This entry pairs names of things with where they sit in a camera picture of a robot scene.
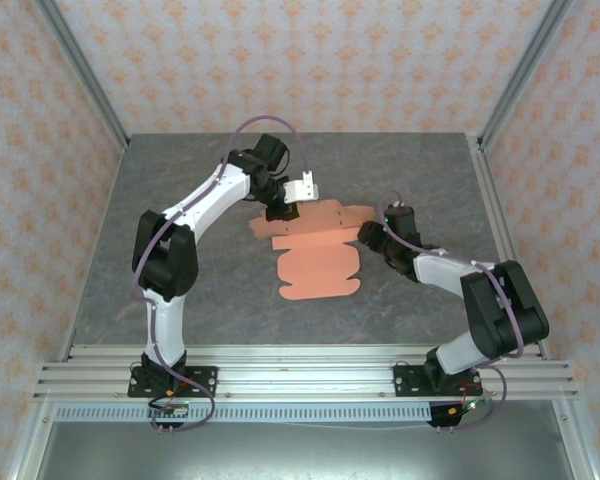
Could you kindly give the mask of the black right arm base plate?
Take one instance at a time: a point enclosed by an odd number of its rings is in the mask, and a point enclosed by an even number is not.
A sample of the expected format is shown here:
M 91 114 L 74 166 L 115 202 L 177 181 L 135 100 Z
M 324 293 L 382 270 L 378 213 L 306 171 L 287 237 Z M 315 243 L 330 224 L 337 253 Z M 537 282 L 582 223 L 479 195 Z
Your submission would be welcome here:
M 481 396 L 483 387 L 480 375 L 465 370 L 449 375 L 426 365 L 398 363 L 393 367 L 393 384 L 398 397 L 460 397 Z

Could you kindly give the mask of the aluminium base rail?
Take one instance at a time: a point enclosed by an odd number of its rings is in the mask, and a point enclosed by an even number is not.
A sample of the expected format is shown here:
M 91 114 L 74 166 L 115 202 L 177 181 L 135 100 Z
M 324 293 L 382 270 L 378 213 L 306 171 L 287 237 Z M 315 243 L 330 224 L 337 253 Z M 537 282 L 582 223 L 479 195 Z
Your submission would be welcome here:
M 396 361 L 420 364 L 427 345 L 217 345 L 191 346 L 193 365 L 219 370 L 216 397 L 233 402 L 335 402 L 394 399 Z M 64 362 L 46 363 L 34 389 L 37 399 L 123 401 L 138 347 L 73 347 Z M 536 346 L 481 374 L 494 398 L 574 400 L 581 389 L 569 362 L 544 359 Z

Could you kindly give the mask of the grey metal sheet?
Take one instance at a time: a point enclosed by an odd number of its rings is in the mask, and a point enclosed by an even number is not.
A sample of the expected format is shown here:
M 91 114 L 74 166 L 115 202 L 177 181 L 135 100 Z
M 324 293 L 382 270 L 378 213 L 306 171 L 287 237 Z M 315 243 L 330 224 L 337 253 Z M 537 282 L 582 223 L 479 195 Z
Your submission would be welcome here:
M 558 436 L 518 427 L 59 423 L 37 480 L 574 480 Z

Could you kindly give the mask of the wide aluminium side rail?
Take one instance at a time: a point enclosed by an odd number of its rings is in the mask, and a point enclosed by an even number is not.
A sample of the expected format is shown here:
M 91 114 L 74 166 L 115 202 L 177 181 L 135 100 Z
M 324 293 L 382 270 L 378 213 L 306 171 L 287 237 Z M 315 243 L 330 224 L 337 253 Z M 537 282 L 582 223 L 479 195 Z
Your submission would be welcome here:
M 489 319 L 486 326 L 504 334 L 504 345 L 497 349 L 498 358 L 519 358 L 527 346 L 548 336 L 549 322 L 523 267 L 515 259 L 486 153 L 479 149 L 476 137 L 469 136 L 467 144 L 499 259 L 492 270 L 498 316 Z

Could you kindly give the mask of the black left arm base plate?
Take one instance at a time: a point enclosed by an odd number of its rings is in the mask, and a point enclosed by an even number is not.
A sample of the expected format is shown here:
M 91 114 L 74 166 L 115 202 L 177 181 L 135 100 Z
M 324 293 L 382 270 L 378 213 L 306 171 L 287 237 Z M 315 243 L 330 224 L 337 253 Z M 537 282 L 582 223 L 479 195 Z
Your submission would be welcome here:
M 204 387 L 212 396 L 215 395 L 218 374 L 216 367 L 185 366 L 180 374 Z M 129 397 L 146 399 L 162 398 L 168 393 L 185 398 L 201 398 L 205 396 L 199 387 L 178 380 L 162 368 L 159 368 L 156 372 L 151 372 L 141 365 L 131 367 L 131 377 L 127 389 Z

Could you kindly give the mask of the aluminium frame leg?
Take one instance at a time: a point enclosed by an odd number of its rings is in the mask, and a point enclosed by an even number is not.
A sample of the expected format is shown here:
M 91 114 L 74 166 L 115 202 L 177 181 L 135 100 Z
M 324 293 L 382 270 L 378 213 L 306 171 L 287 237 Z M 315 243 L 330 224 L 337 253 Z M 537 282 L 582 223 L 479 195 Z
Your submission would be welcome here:
M 598 480 L 597 468 L 589 454 L 589 445 L 581 426 L 577 403 L 562 399 L 553 400 L 552 405 L 573 479 Z
M 25 422 L 7 480 L 36 480 L 54 424 L 57 404 L 35 403 Z

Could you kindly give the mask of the aluminium frame post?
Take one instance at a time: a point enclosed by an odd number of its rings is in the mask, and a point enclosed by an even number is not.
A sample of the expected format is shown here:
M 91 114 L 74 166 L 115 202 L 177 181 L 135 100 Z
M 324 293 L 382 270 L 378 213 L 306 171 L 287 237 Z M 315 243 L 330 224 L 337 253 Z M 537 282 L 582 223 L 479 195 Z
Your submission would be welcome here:
M 118 147 L 125 152 L 130 143 L 119 116 L 115 112 L 101 82 L 73 33 L 56 0 L 32 0 L 51 33 L 59 43 L 65 58 L 94 104 L 106 129 Z
M 500 130 L 513 112 L 516 102 L 549 48 L 553 37 L 561 27 L 573 3 L 574 0 L 551 0 L 546 13 L 489 116 L 482 134 L 477 137 L 477 145 L 482 152 L 486 152 L 495 145 Z

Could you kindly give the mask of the orange paper box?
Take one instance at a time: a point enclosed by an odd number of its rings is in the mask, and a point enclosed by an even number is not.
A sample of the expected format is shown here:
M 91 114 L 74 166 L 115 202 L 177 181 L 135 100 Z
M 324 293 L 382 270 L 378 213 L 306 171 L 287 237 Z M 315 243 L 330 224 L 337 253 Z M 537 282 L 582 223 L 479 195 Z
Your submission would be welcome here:
M 269 239 L 280 253 L 280 295 L 299 301 L 354 294 L 361 281 L 360 255 L 353 243 L 362 225 L 375 218 L 374 208 L 328 199 L 301 203 L 298 213 L 291 221 L 269 222 L 264 214 L 249 221 L 254 236 Z

